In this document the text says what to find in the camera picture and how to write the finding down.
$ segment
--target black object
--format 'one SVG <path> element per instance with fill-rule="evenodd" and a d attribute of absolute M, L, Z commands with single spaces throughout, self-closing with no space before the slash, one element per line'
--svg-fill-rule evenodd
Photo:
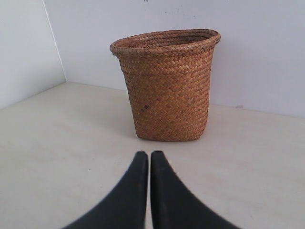
<path fill-rule="evenodd" d="M 137 152 L 115 188 L 64 229 L 144 229 L 147 179 L 148 156 Z"/>
<path fill-rule="evenodd" d="M 162 151 L 152 153 L 151 207 L 154 229 L 238 229 L 188 190 Z"/>

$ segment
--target basket weave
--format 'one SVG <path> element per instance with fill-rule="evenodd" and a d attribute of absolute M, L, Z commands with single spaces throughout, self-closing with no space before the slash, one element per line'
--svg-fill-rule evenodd
<path fill-rule="evenodd" d="M 220 34 L 214 30 L 151 32 L 117 40 L 139 138 L 200 138 L 208 117 L 210 72 Z"/>

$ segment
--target woven basket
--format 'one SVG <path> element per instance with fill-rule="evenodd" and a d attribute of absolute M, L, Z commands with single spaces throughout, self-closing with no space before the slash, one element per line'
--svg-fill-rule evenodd
<path fill-rule="evenodd" d="M 139 138 L 200 138 L 208 118 L 213 52 L 220 38 L 214 30 L 174 30 L 111 44 L 125 77 Z"/>

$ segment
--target white floor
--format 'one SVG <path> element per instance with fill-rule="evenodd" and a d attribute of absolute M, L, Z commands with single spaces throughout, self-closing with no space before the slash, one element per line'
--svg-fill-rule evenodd
<path fill-rule="evenodd" d="M 0 228 L 63 227 L 114 187 L 136 151 L 157 149 L 236 225 L 305 228 L 305 119 L 211 105 L 200 140 L 151 142 L 136 137 L 125 91 L 74 83 L 0 111 Z"/>

